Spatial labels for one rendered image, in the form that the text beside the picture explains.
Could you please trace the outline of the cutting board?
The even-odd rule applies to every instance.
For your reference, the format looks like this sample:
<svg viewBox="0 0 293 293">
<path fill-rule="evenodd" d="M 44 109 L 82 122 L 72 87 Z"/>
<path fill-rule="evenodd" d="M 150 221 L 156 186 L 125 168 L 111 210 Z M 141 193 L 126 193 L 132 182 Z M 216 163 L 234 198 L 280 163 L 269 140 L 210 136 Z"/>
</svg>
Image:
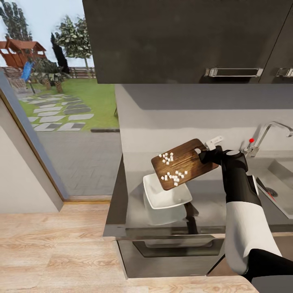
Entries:
<svg viewBox="0 0 293 293">
<path fill-rule="evenodd" d="M 200 149 L 204 152 L 207 147 L 196 138 L 164 152 L 151 160 L 161 186 L 165 191 L 176 188 L 174 183 L 177 183 L 177 186 L 185 184 L 186 182 L 219 167 L 219 164 L 211 161 L 202 164 L 198 152 L 196 152 L 195 149 Z M 167 159 L 170 159 L 171 154 L 173 155 L 173 161 L 168 161 Z M 163 155 L 166 156 L 163 157 Z M 167 165 L 166 162 L 163 162 L 163 160 L 169 162 L 169 165 Z M 187 175 L 185 174 L 185 171 L 188 172 Z M 179 182 L 176 182 L 174 178 L 170 179 L 168 173 L 173 177 L 177 177 Z M 181 175 L 184 175 L 184 178 L 182 178 Z"/>
</svg>

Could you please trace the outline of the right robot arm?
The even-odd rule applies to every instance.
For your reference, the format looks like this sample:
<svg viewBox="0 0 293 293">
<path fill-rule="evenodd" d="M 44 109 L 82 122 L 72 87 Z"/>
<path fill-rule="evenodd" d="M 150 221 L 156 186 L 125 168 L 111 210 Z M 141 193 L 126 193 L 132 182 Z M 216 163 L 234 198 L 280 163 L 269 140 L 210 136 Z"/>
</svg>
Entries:
<svg viewBox="0 0 293 293">
<path fill-rule="evenodd" d="M 223 140 L 222 136 L 208 140 L 206 151 L 198 155 L 202 164 L 211 161 L 222 168 L 228 266 L 259 293 L 293 293 L 293 261 L 282 257 L 271 234 L 255 178 L 247 176 L 246 157 L 238 150 L 215 147 Z"/>
</svg>

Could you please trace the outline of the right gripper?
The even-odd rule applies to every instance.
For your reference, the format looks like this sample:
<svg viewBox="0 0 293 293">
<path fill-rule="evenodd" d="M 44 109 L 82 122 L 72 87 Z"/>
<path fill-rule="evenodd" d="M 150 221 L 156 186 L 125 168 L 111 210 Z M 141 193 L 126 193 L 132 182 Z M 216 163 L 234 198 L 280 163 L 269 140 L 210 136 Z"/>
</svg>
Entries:
<svg viewBox="0 0 293 293">
<path fill-rule="evenodd" d="M 202 164 L 205 164 L 207 162 L 213 162 L 215 163 L 213 157 L 218 151 L 223 151 L 221 146 L 216 146 L 215 149 L 211 151 L 204 151 L 204 152 L 199 152 L 199 158 Z M 224 152 L 224 151 L 223 151 Z"/>
</svg>

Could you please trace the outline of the parer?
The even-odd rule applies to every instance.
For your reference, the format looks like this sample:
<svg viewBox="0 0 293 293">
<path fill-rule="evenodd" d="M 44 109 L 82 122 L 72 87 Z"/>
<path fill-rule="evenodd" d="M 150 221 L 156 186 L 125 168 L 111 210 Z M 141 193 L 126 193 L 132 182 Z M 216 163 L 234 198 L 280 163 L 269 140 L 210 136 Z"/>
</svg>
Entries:
<svg viewBox="0 0 293 293">
<path fill-rule="evenodd" d="M 258 182 L 259 182 L 259 184 L 260 184 L 260 186 L 272 197 L 272 194 L 270 194 L 269 192 L 268 192 L 268 190 L 266 189 L 266 187 L 263 185 L 263 183 L 260 181 L 260 179 L 257 177 L 257 180 L 258 180 Z M 273 197 L 272 197 L 273 198 Z"/>
</svg>

